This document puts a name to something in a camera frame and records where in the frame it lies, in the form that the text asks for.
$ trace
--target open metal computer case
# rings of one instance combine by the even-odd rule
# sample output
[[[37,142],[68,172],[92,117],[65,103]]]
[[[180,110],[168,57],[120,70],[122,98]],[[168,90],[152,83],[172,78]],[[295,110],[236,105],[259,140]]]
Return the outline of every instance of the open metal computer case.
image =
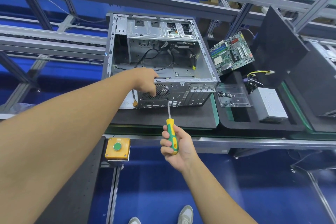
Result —
[[[219,82],[193,18],[108,13],[103,77],[137,67],[156,70],[157,94],[137,92],[138,108],[203,105]]]

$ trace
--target hand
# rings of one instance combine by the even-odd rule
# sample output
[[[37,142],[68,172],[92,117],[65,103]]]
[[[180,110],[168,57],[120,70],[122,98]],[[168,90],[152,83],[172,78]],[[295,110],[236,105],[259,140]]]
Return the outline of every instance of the hand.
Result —
[[[169,138],[169,133],[167,132],[167,125],[163,126],[162,136],[164,138]],[[182,128],[174,125],[174,131],[179,143],[179,150],[176,155],[171,155],[173,149],[170,148],[171,141],[167,139],[161,139],[161,153],[164,155],[166,161],[168,161],[176,170],[184,173],[188,170],[190,165],[198,159],[193,141],[191,136],[185,132]]]
[[[132,73],[132,77],[135,78],[135,90],[145,93],[148,92],[152,97],[155,97],[156,87],[154,78],[158,77],[158,75],[153,69],[137,67],[128,71]]]

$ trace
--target forearm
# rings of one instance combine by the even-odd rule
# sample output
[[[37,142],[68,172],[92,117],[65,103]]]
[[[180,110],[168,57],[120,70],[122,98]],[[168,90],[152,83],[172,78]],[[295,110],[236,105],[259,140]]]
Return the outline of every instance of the forearm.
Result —
[[[0,123],[3,223],[35,221],[97,144],[134,78],[119,73]]]
[[[256,224],[197,157],[182,173],[204,223]]]

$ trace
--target white sneaker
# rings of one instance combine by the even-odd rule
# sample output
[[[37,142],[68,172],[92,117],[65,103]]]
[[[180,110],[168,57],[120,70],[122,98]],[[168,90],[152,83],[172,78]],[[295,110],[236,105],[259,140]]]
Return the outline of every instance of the white sneaker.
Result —
[[[178,216],[177,224],[193,224],[194,211],[190,205],[186,205]]]
[[[133,217],[129,220],[128,224],[141,224],[141,222],[137,217]]]

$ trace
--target motherboard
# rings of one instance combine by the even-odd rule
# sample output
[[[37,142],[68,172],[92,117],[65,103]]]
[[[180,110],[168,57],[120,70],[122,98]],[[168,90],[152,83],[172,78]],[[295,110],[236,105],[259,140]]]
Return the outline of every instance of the motherboard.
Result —
[[[254,61],[241,31],[215,44],[210,49],[210,56],[219,76]]]

